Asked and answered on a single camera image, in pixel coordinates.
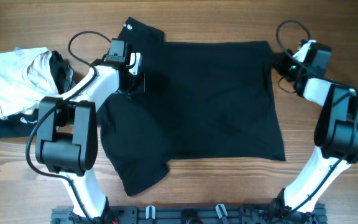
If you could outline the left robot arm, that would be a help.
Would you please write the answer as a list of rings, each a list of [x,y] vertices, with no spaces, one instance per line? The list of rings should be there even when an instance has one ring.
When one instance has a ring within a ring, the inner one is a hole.
[[[129,60],[95,60],[88,74],[62,96],[46,96],[39,104],[35,158],[47,167],[45,176],[60,179],[73,207],[66,210],[72,223],[113,220],[93,166],[98,155],[96,112],[113,93],[131,93],[144,86],[142,56]]]

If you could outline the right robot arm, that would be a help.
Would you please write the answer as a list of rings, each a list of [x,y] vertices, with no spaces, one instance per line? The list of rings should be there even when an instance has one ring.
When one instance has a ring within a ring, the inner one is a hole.
[[[358,89],[324,78],[330,54],[325,50],[307,52],[303,58],[287,52],[275,54],[274,69],[294,84],[298,96],[322,110],[313,153],[298,177],[270,203],[270,220],[310,218],[335,178],[358,162]]]

